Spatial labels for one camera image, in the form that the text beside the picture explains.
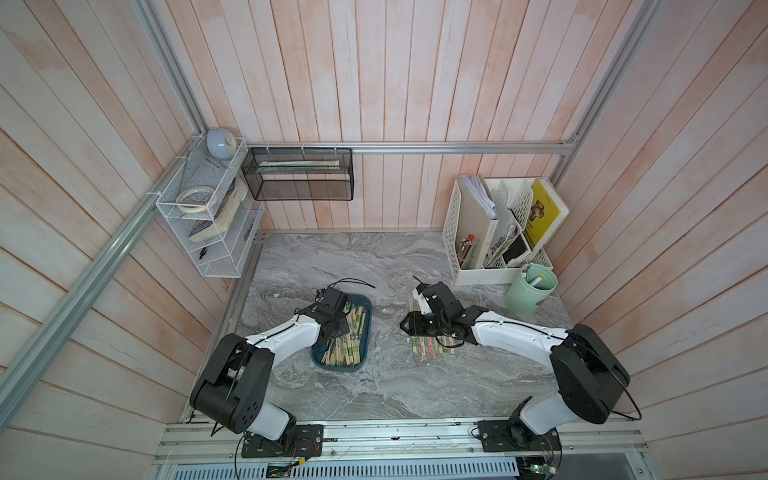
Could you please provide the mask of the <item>teal plastic storage tray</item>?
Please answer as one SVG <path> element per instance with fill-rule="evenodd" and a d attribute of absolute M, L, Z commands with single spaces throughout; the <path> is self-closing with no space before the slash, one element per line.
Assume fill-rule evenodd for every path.
<path fill-rule="evenodd" d="M 349 294 L 344 307 L 349 332 L 341 337 L 322 340 L 310 349 L 311 360 L 321 369 L 356 372 L 366 360 L 372 320 L 370 300 Z"/>

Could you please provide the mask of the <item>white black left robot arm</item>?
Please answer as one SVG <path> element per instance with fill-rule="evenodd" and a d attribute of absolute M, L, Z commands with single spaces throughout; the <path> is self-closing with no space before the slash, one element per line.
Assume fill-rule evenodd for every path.
<path fill-rule="evenodd" d="M 328 286 L 277 327 L 247 337 L 225 335 L 197 379 L 189 405 L 215 422 L 213 433 L 226 428 L 267 454 L 297 452 L 295 416 L 266 400 L 271 372 L 299 350 L 346 335 L 347 303 L 346 293 Z"/>

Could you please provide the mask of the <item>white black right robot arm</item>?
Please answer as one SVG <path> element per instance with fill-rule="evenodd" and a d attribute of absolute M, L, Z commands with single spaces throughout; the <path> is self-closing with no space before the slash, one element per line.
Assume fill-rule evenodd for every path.
<path fill-rule="evenodd" d="M 553 391 L 525 398 L 508 419 L 477 423 L 477 438 L 486 452 L 540 447 L 553 452 L 561 447 L 558 427 L 577 420 L 602 425 L 627 394 L 629 373 L 588 326 L 536 326 L 485 307 L 465 307 L 442 282 L 421 282 L 412 297 L 418 309 L 400 323 L 407 335 L 450 339 L 454 348 L 466 344 L 498 348 L 548 367 L 555 376 Z"/>

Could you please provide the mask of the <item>bundle of coloured folders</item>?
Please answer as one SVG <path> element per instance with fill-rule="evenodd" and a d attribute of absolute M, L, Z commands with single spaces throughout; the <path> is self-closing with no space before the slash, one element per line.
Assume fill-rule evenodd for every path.
<path fill-rule="evenodd" d="M 457 254 L 457 260 L 460 269 L 465 269 L 473 255 L 474 247 L 477 243 L 477 238 L 470 234 L 460 243 L 460 249 Z"/>

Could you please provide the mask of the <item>mint green pen cup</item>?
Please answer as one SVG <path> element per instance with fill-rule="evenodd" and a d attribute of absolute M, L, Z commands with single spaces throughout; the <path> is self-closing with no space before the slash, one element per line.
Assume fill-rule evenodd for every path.
<path fill-rule="evenodd" d="M 539 275 L 544 276 L 544 280 L 535 287 L 530 286 L 528 282 Z M 505 295 L 505 304 L 514 315 L 530 317 L 557 286 L 558 278 L 550 268 L 536 263 L 526 264 L 514 276 Z"/>

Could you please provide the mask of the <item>white file organizer rack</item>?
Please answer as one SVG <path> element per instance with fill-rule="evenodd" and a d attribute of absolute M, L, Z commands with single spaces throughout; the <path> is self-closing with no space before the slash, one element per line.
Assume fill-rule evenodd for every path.
<path fill-rule="evenodd" d="M 529 246 L 529 256 L 513 268 L 507 268 L 502 259 L 502 254 L 512 241 L 525 231 L 533 197 L 531 184 L 535 179 L 484 179 L 496 205 L 496 220 L 487 216 L 459 180 L 454 182 L 442 231 L 454 284 L 509 284 L 526 264 L 536 263 L 553 268 L 545 247 L 533 252 Z M 477 243 L 468 266 L 460 269 L 457 260 L 460 243 L 470 234 L 477 238 Z"/>

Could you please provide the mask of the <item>black booklet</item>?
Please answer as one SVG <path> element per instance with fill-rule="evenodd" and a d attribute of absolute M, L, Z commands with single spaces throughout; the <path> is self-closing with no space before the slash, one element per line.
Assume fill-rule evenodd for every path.
<path fill-rule="evenodd" d="M 531 250 L 524 233 L 520 233 L 502 254 L 504 265 L 513 268 L 521 264 L 530 254 Z"/>

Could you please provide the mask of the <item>white papers in organizer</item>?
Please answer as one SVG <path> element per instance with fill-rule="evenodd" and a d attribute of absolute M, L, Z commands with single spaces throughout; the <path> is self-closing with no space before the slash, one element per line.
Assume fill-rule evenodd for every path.
<path fill-rule="evenodd" d="M 491 198 L 484 179 L 479 176 L 461 175 L 459 182 L 465 187 L 472 198 L 482 207 L 491 220 L 496 220 L 498 215 L 496 205 Z"/>

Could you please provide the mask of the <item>old book on shelf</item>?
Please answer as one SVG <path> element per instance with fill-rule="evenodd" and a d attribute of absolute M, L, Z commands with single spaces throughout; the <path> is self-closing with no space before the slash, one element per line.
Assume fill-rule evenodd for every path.
<path fill-rule="evenodd" d="M 245 181 L 240 176 L 236 176 L 225 194 L 215 218 L 199 221 L 190 231 L 188 239 L 192 243 L 201 243 L 213 237 L 225 235 L 234 221 L 237 210 L 248 194 L 248 186 Z"/>

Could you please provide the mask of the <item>yellow book with animal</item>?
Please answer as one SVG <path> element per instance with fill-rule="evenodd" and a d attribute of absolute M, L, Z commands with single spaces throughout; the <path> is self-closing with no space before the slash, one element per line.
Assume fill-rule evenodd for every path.
<path fill-rule="evenodd" d="M 535 179 L 531 187 L 533 197 L 524 233 L 531 250 L 538 252 L 564 223 L 570 209 L 547 178 Z"/>

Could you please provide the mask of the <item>roll of tape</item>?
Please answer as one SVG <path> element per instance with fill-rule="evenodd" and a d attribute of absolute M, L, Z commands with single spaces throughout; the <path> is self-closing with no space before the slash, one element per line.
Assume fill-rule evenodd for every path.
<path fill-rule="evenodd" d="M 174 203 L 183 214 L 199 214 L 208 210 L 215 190 L 209 186 L 195 186 L 178 194 Z"/>

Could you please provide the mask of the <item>small grey globe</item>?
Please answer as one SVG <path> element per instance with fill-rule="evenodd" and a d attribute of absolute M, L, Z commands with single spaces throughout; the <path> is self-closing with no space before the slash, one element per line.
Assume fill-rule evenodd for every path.
<path fill-rule="evenodd" d="M 230 161 L 238 148 L 238 140 L 227 129 L 218 128 L 207 132 L 206 147 L 208 153 L 217 160 Z"/>

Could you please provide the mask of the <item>black mesh wall basket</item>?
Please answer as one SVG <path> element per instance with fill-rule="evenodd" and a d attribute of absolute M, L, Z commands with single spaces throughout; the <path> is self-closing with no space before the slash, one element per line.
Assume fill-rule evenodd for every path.
<path fill-rule="evenodd" d="M 355 173 L 350 149 L 251 147 L 241 172 L 257 201 L 351 201 Z"/>

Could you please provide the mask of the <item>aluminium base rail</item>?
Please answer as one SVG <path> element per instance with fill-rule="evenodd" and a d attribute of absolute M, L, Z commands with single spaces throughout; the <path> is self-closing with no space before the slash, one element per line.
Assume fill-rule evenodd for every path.
<path fill-rule="evenodd" d="M 657 479 L 636 423 L 566 424 L 511 451 L 477 418 L 318 421 L 277 457 L 195 414 L 166 427 L 152 479 Z"/>

